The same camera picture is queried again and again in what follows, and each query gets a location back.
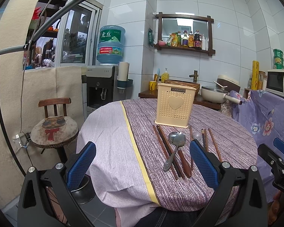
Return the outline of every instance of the heart emblem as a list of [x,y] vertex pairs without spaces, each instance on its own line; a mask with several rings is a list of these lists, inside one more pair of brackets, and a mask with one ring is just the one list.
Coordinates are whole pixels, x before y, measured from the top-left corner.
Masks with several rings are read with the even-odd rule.
[[172,109],[178,109],[179,107],[182,106],[183,102],[184,102],[184,99],[180,96],[178,97],[170,96],[168,98],[168,104],[170,105]]

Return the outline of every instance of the stacked green jar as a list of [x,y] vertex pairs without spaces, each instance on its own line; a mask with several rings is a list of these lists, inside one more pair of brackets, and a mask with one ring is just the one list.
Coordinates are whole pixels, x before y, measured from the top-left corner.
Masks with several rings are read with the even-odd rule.
[[274,49],[273,50],[274,56],[274,65],[275,65],[275,69],[284,69],[284,59],[283,59],[283,52],[281,50],[278,49]]

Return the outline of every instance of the yellow mug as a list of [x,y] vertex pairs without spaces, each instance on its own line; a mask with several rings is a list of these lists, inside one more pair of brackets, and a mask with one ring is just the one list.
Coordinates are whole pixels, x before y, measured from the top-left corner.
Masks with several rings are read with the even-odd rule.
[[149,90],[156,90],[157,81],[149,81]]

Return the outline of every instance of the white cable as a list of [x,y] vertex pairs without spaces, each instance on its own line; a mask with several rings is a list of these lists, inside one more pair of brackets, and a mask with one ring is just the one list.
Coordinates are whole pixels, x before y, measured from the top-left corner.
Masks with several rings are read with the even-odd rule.
[[24,84],[24,73],[25,73],[25,68],[26,68],[26,64],[27,64],[27,58],[28,58],[28,53],[29,53],[29,49],[30,49],[30,46],[31,46],[31,43],[32,43],[32,38],[33,36],[35,35],[35,32],[36,32],[36,28],[41,20],[41,16],[43,15],[43,13],[45,12],[46,8],[48,7],[48,5],[50,4],[52,0],[49,0],[49,2],[46,4],[45,8],[42,10],[40,16],[39,16],[39,19],[37,21],[37,24],[34,28],[34,31],[33,31],[33,34],[31,36],[31,39],[30,39],[30,42],[28,44],[28,48],[27,48],[27,53],[26,53],[26,60],[25,60],[25,63],[24,63],[24,69],[23,69],[23,74],[22,74],[22,87],[21,87],[21,97],[20,97],[20,121],[21,121],[21,125],[20,125],[20,132],[22,132],[22,97],[23,97],[23,84]]

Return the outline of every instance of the yellow stripe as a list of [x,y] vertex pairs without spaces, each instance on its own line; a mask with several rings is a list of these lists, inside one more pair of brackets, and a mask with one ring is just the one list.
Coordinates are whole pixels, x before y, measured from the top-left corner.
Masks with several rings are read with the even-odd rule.
[[128,118],[127,118],[127,115],[126,115],[126,111],[125,111],[125,108],[124,108],[124,106],[123,106],[122,101],[120,101],[120,104],[121,104],[121,106],[122,106],[122,110],[123,110],[124,118],[125,118],[125,121],[126,121],[128,133],[129,133],[129,136],[130,136],[130,140],[131,140],[131,143],[132,143],[132,145],[133,145],[133,150],[135,151],[135,154],[136,154],[136,157],[137,157],[137,160],[138,160],[138,163],[139,163],[139,166],[140,166],[140,169],[141,169],[141,172],[142,172],[142,175],[143,175],[145,184],[146,184],[146,188],[147,188],[149,197],[150,197],[150,199],[151,199],[152,202],[154,202],[154,203],[160,205],[159,202],[158,202],[158,199],[157,199],[157,197],[156,197],[154,188],[153,188],[153,186],[152,186],[152,184],[151,184],[151,181],[150,181],[150,179],[149,179],[149,177],[148,177],[148,174],[147,174],[145,165],[144,165],[144,163],[143,163],[143,160],[142,160],[142,158],[141,158],[141,155],[140,155],[140,153],[139,153],[139,150],[138,150],[136,141],[135,141],[135,139],[134,139],[134,137],[133,137],[133,133],[132,133],[132,131],[131,131],[130,124],[129,124],[129,121],[128,121]]

